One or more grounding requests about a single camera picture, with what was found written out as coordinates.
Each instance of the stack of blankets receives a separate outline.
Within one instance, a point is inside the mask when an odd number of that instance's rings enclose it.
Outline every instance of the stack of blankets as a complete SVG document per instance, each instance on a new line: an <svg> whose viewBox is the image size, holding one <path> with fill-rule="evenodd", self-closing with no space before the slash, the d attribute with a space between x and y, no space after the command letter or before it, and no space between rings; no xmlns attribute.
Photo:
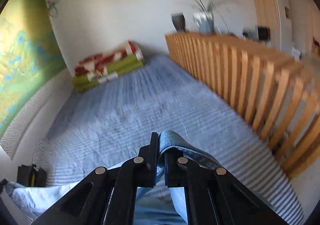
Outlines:
<svg viewBox="0 0 320 225"><path fill-rule="evenodd" d="M75 67L72 80L76 91L81 92L101 83L116 79L143 66L143 55L136 44L127 41L111 51L88 56Z"/></svg>

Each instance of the metal rivet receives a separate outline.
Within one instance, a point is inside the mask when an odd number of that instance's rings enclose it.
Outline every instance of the metal rivet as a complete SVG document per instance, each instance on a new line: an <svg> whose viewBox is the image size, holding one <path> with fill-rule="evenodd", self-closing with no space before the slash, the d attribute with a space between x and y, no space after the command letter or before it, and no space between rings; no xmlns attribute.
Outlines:
<svg viewBox="0 0 320 225"><path fill-rule="evenodd" d="M178 162L180 164L186 164L188 162L188 159L187 158L184 158L184 157L181 157L181 158L178 158Z"/></svg>
<svg viewBox="0 0 320 225"><path fill-rule="evenodd" d="M103 174L105 171L106 171L106 169L103 167L96 168L96 174Z"/></svg>
<svg viewBox="0 0 320 225"><path fill-rule="evenodd" d="M224 169L224 168L217 168L216 172L219 175L225 175L227 173L226 169Z"/></svg>
<svg viewBox="0 0 320 225"><path fill-rule="evenodd" d="M136 164L140 164L143 162L143 158L142 157L136 157L133 159L133 161L136 163Z"/></svg>

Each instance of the black bag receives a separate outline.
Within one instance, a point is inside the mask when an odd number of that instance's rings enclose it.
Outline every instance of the black bag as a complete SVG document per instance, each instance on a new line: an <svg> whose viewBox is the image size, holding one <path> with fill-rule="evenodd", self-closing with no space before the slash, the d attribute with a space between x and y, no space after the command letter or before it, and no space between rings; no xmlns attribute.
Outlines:
<svg viewBox="0 0 320 225"><path fill-rule="evenodd" d="M45 187L47 174L42 168L37 171L35 167L36 165L18 167L17 183L27 187Z"/></svg>

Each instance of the bedsheet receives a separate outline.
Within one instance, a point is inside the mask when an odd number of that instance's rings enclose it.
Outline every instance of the bedsheet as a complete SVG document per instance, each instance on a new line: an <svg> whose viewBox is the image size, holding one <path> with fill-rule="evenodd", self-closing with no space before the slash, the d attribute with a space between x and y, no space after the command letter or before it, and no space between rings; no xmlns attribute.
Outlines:
<svg viewBox="0 0 320 225"><path fill-rule="evenodd" d="M97 166L136 156L152 132L163 130L210 153L289 224L302 222L297 196L267 146L223 100L166 56L114 82L73 92L34 162L47 171L47 186L72 183ZM169 190L160 181L149 193L165 198Z"/></svg>

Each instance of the wooden slat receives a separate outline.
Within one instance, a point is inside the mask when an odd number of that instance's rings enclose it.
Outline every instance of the wooden slat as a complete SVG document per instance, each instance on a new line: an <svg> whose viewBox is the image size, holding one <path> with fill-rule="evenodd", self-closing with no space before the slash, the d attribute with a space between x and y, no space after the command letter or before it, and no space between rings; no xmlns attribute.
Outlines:
<svg viewBox="0 0 320 225"><path fill-rule="evenodd" d="M185 48L183 46L183 39L182 36L178 36L178 43L180 46L180 54L181 54L181 59L182 59L182 67L184 70L188 71L188 65L187 65L187 58L186 58L186 53L185 53Z"/></svg>
<svg viewBox="0 0 320 225"><path fill-rule="evenodd" d="M176 59L175 59L176 52L175 52L174 42L172 42L173 37L171 35L165 35L164 37L165 37L165 41L167 42L169 56L170 56L171 60L175 62L176 61Z"/></svg>
<svg viewBox="0 0 320 225"><path fill-rule="evenodd" d="M181 43L182 43L182 47L183 47L183 51L184 51L184 58L186 60L186 66L187 66L187 71L188 73L191 73L191 59L190 59L190 54L189 54L189 50L187 48L187 40L186 40L186 36L181 36Z"/></svg>
<svg viewBox="0 0 320 225"><path fill-rule="evenodd" d="M250 124L252 121L253 113L254 113L254 106L257 98L257 91L259 86L259 79L260 79L260 58L255 56L253 58L253 67L252 67L252 81L251 81L251 88L248 97L248 105L245 111L245 121Z"/></svg>
<svg viewBox="0 0 320 225"><path fill-rule="evenodd" d="M288 54L285 52L280 52L277 51L274 48L269 48L265 45L259 44L257 42L251 42L248 40L244 40L244 39L239 39L239 38L235 38L232 36L221 36L221 35L199 35L199 33L186 33L183 35L187 35L190 37L194 37L194 38L200 38L201 40L206 40L206 41L210 41L213 43L220 43L220 44L228 44L228 46L230 47L237 47L241 50L245 50L248 52L249 55L261 55L261 56L267 56L269 57L270 55L277 55L277 56L286 56L288 57Z"/></svg>
<svg viewBox="0 0 320 225"><path fill-rule="evenodd" d="M297 161L292 168L286 170L289 179L292 179L306 170L317 158L320 157L320 136L305 154Z"/></svg>
<svg viewBox="0 0 320 225"><path fill-rule="evenodd" d="M266 73L265 80L264 80L264 86L263 86L263 91L262 91L260 103L259 103L257 113L256 113L255 118L252 123L252 129L254 131L256 131L258 129L260 122L261 122L261 119L262 119L262 116L264 114L265 107L266 107L268 99L269 99L271 86L274 81L274 74L275 74L274 64L268 62L267 63L267 73Z"/></svg>
<svg viewBox="0 0 320 225"><path fill-rule="evenodd" d="M181 54L180 43L178 41L178 36L174 35L173 39L174 39L174 43L175 43L176 51L177 51L178 65L183 68L182 54Z"/></svg>
<svg viewBox="0 0 320 225"><path fill-rule="evenodd" d="M263 69L263 66L267 66L268 62L272 62L275 64L275 68L279 68L282 65L286 65L287 63L294 62L294 57L292 56L287 56L287 55L282 55L277 52L274 53L261 53L261 52L256 52L252 53L253 56L259 56L260 62L261 62L261 70L264 70L267 72L266 67Z"/></svg>
<svg viewBox="0 0 320 225"><path fill-rule="evenodd" d="M290 104L287 108L287 111L283 117L282 122L277 127L272 139L270 140L269 148L273 149L277 145L279 139L281 138L281 135L283 134L283 132L291 122L292 117L300 103L303 89L306 83L308 83L311 80L312 76L313 76L313 69L305 68L302 70L301 75L296 78Z"/></svg>
<svg viewBox="0 0 320 225"><path fill-rule="evenodd" d="M317 116L312 125L312 129L306 134L305 137L298 144L296 150L284 161L281 167L284 170L288 170L299 158L308 150L308 148L315 142L320 133L320 117Z"/></svg>
<svg viewBox="0 0 320 225"><path fill-rule="evenodd" d="M232 56L232 77L231 77L231 96L230 96L230 106L236 108L236 97L239 92L239 78L240 78L240 64L238 52L235 47L231 47L231 56Z"/></svg>
<svg viewBox="0 0 320 225"><path fill-rule="evenodd" d="M240 80L240 91L239 91L239 103L238 103L238 114L243 117L244 114L244 103L245 95L247 91L248 83L248 71L249 71L249 57L246 51L241 52L241 80Z"/></svg>
<svg viewBox="0 0 320 225"><path fill-rule="evenodd" d="M294 60L291 57L283 57L278 59L276 62L267 62L267 72L264 81L264 87L261 95L261 100L257 109L257 114L252 123L252 129L256 131L261 123L262 117L264 115L268 100L270 99L270 92L274 82L275 71L280 67L292 62Z"/></svg>
<svg viewBox="0 0 320 225"><path fill-rule="evenodd" d="M289 78L292 75L296 75L301 69L303 68L303 63L301 62L294 62L290 66L286 66L284 69L281 70L281 77L278 85L278 89L276 92L276 96L274 102L272 104L270 113L267 117L266 123L261 131L260 138L265 139L278 116L279 110L281 108L284 95L287 91Z"/></svg>
<svg viewBox="0 0 320 225"><path fill-rule="evenodd" d="M204 58L204 82L207 86L211 86L211 78L210 78L210 72L209 72L209 56L208 56L208 43L203 40L202 41L203 46L203 58Z"/></svg>
<svg viewBox="0 0 320 225"><path fill-rule="evenodd" d="M215 49L216 49L216 65L217 65L217 86L218 86L218 95L222 97L222 65L221 65L221 56L220 56L220 46L218 43L215 43Z"/></svg>
<svg viewBox="0 0 320 225"><path fill-rule="evenodd" d="M306 108L305 108L301 118L299 119L297 125L295 126L294 130L292 131L292 133L290 134L288 139L283 143L283 145L280 147L280 149L276 153L276 156L275 156L276 160L279 160L285 154L285 152L293 145L293 143L295 142L297 137L300 135L300 133L302 132L304 127L307 125L308 121L311 118L311 115L314 112L316 104L318 102L319 91L320 91L320 81L318 81L315 84L315 87L314 87L313 91L311 92L311 95L308 99Z"/></svg>
<svg viewBox="0 0 320 225"><path fill-rule="evenodd" d="M188 36L185 36L185 42L187 47L187 54L189 55L190 60L190 74L195 77L196 76L196 61L194 57L194 51L192 46L192 41Z"/></svg>
<svg viewBox="0 0 320 225"><path fill-rule="evenodd" d="M202 42L201 39L197 39L197 45L198 45L198 53L199 53L199 63L200 63L200 69L201 69L201 76L202 82L205 82L205 72L204 72L204 51L203 51L203 47L202 47Z"/></svg>
<svg viewBox="0 0 320 225"><path fill-rule="evenodd" d="M226 103L229 103L229 76L231 69L229 69L229 51L226 44L222 45L223 51L223 73L224 73L224 89L223 89L223 99Z"/></svg>
<svg viewBox="0 0 320 225"><path fill-rule="evenodd" d="M202 81L202 76L201 76L201 70L200 70L200 59L199 59L199 53L198 53L198 47L197 47L197 42L195 38L192 38L192 43L193 43L193 49L195 52L195 58L196 58L196 66L197 66L197 75L196 78L199 81Z"/></svg>
<svg viewBox="0 0 320 225"><path fill-rule="evenodd" d="M214 50L212 47L212 42L209 42L208 44L208 52L209 52L209 63L210 63L210 76L211 76L211 89L213 91L216 91L216 77L215 77L215 72L216 72L216 67L214 63Z"/></svg>

